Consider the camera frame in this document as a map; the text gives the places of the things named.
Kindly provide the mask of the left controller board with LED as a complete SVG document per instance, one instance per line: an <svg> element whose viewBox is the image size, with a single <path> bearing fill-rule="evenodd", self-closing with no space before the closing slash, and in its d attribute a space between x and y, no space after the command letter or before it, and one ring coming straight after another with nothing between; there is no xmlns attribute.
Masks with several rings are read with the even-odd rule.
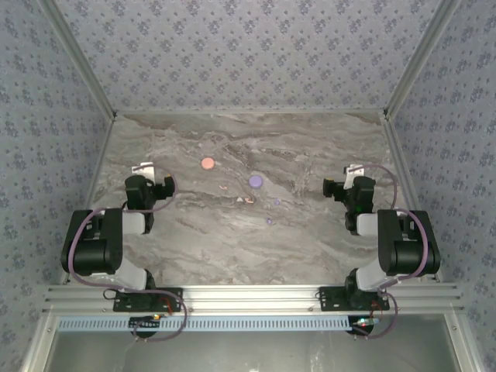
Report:
<svg viewBox="0 0 496 372"><path fill-rule="evenodd" d="M135 333L155 333L160 328L160 319L152 315L130 317L128 329Z"/></svg>

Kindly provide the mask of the controller board with led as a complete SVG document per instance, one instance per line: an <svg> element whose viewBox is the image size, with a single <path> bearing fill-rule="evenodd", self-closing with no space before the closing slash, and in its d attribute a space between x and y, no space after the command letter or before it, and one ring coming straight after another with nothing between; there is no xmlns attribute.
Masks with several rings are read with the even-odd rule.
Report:
<svg viewBox="0 0 496 372"><path fill-rule="evenodd" d="M348 331L349 334L354 336L368 336L381 319L365 315L350 315L348 321L351 327L351 330Z"/></svg>
<svg viewBox="0 0 496 372"><path fill-rule="evenodd" d="M160 328L160 319L152 315L130 317L128 329L135 333L155 333Z"/></svg>

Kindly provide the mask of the right controller board with LED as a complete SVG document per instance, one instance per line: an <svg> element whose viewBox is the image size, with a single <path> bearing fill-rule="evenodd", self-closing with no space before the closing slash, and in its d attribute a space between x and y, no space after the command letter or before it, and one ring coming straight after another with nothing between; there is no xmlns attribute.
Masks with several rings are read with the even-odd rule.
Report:
<svg viewBox="0 0 496 372"><path fill-rule="evenodd" d="M351 327L351 330L348 331L349 334L354 336L368 336L381 319L365 315L350 315L348 321Z"/></svg>

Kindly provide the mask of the right aluminium table side rail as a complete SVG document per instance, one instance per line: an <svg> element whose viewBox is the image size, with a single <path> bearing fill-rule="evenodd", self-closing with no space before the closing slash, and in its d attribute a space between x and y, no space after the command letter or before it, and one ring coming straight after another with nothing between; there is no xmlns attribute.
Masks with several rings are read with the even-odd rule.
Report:
<svg viewBox="0 0 496 372"><path fill-rule="evenodd" d="M441 255L429 214L419 210L412 177L406 167L395 129L386 118L382 124L405 206L379 213L379 264L387 275L388 285L426 274L436 274Z"/></svg>

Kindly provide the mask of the aluminium table side rail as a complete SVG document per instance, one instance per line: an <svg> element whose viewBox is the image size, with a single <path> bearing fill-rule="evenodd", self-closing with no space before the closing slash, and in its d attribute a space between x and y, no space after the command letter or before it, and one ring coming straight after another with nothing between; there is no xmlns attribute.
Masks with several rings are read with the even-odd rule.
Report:
<svg viewBox="0 0 496 372"><path fill-rule="evenodd" d="M388 285L426 274L436 274L441 255L429 214L419 210L412 177L406 167L395 129L386 118L382 124L405 206L379 213L379 264L387 275Z"/></svg>
<svg viewBox="0 0 496 372"><path fill-rule="evenodd" d="M94 172L92 175L90 188L88 189L88 194L87 194L85 202L84 202L84 209L85 210L90 209L91 203L92 203L93 198L95 196L96 188L98 186L98 178L99 178L99 174L100 174L101 167L102 167L102 162L103 162L103 159L105 157L105 151L106 151L106 148L107 148L108 143L109 143L109 138L110 138L110 135L112 132L112 127L113 127L113 124L115 122L115 118L116 118L116 114L114 114L114 116L111 118L111 120L109 122L109 126L107 128L107 131L105 133L104 143L102 144L102 148L99 152L97 163L95 165L95 169L94 169Z"/></svg>

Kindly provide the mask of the left aluminium table side rail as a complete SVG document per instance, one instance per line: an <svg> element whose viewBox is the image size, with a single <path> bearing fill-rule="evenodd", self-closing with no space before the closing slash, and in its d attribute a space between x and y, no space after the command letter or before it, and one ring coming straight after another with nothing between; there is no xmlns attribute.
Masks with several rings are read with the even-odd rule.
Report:
<svg viewBox="0 0 496 372"><path fill-rule="evenodd" d="M90 209L91 203L92 203L93 198L95 196L96 188L98 186L98 178L99 178L99 174L100 174L101 167L102 167L102 162L103 162L103 159L105 157L105 151L106 151L106 148L107 148L108 143L109 143L109 138L110 138L110 135L112 132L112 127L113 127L113 124L115 122L115 118L116 118L116 114L114 114L114 116L111 118L111 120L109 122L109 126L107 128L107 131L105 133L104 143L102 144L102 148L99 152L97 163L95 165L95 169L94 169L94 172L92 175L90 188L88 189L88 194L87 194L85 202L84 202L84 209L85 210Z"/></svg>

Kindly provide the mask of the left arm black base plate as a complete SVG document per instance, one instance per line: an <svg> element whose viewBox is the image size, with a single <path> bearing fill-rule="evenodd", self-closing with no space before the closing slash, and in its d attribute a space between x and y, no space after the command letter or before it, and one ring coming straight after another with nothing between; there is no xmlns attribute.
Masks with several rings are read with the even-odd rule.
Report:
<svg viewBox="0 0 496 372"><path fill-rule="evenodd" d="M179 298L183 299L182 288L158 288L158 293L115 293L114 312L174 313L182 310Z"/></svg>

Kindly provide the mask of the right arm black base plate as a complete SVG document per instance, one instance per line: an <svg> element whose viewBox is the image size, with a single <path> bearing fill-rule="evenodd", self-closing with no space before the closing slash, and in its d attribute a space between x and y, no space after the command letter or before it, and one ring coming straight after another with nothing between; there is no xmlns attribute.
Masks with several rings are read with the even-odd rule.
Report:
<svg viewBox="0 0 496 372"><path fill-rule="evenodd" d="M369 312L390 309L388 300L379 297L375 292L345 287L320 287L317 299L323 312Z"/></svg>

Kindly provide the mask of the aluminium table end rail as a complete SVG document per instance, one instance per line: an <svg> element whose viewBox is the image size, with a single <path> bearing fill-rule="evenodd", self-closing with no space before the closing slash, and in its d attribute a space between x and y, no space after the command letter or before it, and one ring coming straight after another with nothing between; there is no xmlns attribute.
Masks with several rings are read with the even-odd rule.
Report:
<svg viewBox="0 0 496 372"><path fill-rule="evenodd" d="M378 114L383 115L383 108L207 108L207 109L178 109L178 110L118 110L117 116L124 115L238 115L238 114Z"/></svg>

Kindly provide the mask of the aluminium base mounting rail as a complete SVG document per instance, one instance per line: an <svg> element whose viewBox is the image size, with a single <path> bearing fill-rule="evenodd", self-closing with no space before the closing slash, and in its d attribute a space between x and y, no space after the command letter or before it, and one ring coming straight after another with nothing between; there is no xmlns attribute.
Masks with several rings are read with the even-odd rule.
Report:
<svg viewBox="0 0 496 372"><path fill-rule="evenodd" d="M193 315L310 315L321 312L317 284L186 285L183 299ZM113 304L101 288L82 285L48 287L43 312L58 315L104 315ZM399 313L463 312L466 305L456 284L405 281L387 289Z"/></svg>

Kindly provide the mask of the left aluminium corner post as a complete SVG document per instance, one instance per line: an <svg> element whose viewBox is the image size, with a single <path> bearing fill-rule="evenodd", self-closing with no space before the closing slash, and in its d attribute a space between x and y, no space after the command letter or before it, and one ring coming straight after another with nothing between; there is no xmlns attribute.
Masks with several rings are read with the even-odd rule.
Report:
<svg viewBox="0 0 496 372"><path fill-rule="evenodd" d="M72 30L64 18L64 15L60 11L56 1L37 0L37 2L52 26L53 31L69 55L73 65L80 74L83 82L91 92L97 106L100 108L104 116L108 120L112 121L115 118L112 105L110 104L102 85L91 68L88 58L84 55L83 50L72 33Z"/></svg>

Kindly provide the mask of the right aluminium corner post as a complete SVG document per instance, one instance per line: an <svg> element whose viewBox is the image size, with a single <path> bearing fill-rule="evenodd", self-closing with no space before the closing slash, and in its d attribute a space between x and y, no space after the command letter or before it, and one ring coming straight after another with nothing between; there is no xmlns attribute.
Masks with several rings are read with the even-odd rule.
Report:
<svg viewBox="0 0 496 372"><path fill-rule="evenodd" d="M439 0L438 6L427 23L425 31L415 47L414 53L409 59L398 84L384 108L384 116L388 121L393 120L398 114L417 77L422 72L425 63L436 48L437 43L461 2L462 0Z"/></svg>

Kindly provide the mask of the left aluminium lower frame rail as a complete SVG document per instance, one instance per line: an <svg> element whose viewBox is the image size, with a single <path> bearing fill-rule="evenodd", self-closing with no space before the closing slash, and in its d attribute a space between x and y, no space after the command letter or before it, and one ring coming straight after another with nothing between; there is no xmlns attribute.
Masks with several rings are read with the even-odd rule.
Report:
<svg viewBox="0 0 496 372"><path fill-rule="evenodd" d="M43 313L36 327L21 372L44 372L57 333L58 317Z"/></svg>

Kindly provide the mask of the aluminium frame rail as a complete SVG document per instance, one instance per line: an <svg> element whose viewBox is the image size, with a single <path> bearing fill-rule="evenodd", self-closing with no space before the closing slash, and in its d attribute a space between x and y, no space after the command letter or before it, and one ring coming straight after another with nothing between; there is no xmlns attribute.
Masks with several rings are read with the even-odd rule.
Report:
<svg viewBox="0 0 496 372"><path fill-rule="evenodd" d="M461 372L486 372L467 316L450 312L445 314L445 321Z"/></svg>
<svg viewBox="0 0 496 372"><path fill-rule="evenodd" d="M36 327L21 372L44 372L57 333L58 317L43 313Z"/></svg>

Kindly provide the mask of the right aluminium lower frame rail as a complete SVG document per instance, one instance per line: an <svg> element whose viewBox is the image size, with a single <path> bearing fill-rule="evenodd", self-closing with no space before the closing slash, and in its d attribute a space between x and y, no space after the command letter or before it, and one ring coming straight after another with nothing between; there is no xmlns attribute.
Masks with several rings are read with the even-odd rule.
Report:
<svg viewBox="0 0 496 372"><path fill-rule="evenodd" d="M450 312L445 314L445 321L461 372L486 372L467 316Z"/></svg>

